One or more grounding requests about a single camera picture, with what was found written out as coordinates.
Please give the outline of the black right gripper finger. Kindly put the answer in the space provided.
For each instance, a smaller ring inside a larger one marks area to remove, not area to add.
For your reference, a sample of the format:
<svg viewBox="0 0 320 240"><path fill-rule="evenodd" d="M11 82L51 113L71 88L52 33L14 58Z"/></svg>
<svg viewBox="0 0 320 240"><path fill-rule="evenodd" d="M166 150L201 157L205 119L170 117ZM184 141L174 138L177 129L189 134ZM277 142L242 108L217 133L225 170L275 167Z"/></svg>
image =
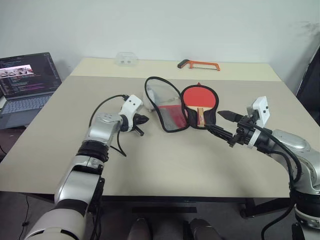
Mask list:
<svg viewBox="0 0 320 240"><path fill-rule="evenodd" d="M224 119L235 123L238 123L243 118L243 115L232 112L230 110L220 110L217 113Z"/></svg>
<svg viewBox="0 0 320 240"><path fill-rule="evenodd" d="M231 132L224 130L222 127L215 124L206 124L205 128L214 136L223 139L228 144L234 144L234 136Z"/></svg>

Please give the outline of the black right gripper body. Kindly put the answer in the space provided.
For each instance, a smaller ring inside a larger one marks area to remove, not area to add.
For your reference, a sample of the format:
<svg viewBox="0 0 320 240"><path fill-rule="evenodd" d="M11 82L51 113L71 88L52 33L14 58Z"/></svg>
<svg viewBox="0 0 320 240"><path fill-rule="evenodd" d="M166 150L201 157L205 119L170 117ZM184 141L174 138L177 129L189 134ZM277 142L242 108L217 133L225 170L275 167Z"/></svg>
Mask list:
<svg viewBox="0 0 320 240"><path fill-rule="evenodd" d="M235 135L228 141L230 147L233 147L236 143L240 145L249 145L249 142L255 132L253 125L254 119L248 116L236 115L233 122L237 123L237 129Z"/></svg>

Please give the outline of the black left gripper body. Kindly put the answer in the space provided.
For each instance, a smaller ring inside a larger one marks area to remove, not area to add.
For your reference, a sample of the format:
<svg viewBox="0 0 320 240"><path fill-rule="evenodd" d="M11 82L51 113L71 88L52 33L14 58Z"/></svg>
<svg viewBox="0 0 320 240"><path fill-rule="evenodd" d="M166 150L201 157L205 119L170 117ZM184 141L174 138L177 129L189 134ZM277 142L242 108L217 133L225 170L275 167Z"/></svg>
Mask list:
<svg viewBox="0 0 320 240"><path fill-rule="evenodd" d="M135 126L138 126L138 125L137 125L137 113L133 116L133 118L132 118L132 126L129 127L128 131L129 131L129 132L134 131L133 128L134 128Z"/></svg>

